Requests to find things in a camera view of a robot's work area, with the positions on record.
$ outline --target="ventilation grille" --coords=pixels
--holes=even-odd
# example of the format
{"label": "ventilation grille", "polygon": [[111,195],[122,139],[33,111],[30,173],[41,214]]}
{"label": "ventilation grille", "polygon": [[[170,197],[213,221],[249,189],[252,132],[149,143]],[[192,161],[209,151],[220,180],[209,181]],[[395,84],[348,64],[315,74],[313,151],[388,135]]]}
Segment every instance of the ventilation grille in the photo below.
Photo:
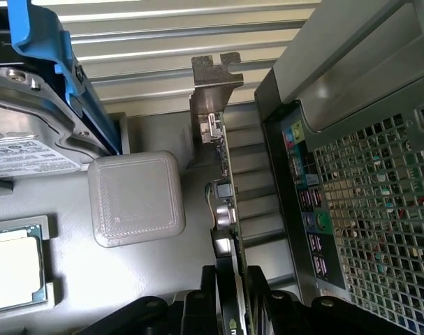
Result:
{"label": "ventilation grille", "polygon": [[424,151],[399,114],[314,154],[351,301],[424,334]]}

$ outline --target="white label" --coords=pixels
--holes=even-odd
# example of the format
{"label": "white label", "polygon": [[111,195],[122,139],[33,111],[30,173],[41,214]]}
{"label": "white label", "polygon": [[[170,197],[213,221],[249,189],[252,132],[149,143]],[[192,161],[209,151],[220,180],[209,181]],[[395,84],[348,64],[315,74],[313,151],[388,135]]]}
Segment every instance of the white label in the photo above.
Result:
{"label": "white label", "polygon": [[0,142],[0,178],[79,169],[77,163],[38,140]]}
{"label": "white label", "polygon": [[307,179],[308,186],[317,185],[319,183],[319,176],[317,174],[306,174],[305,178]]}

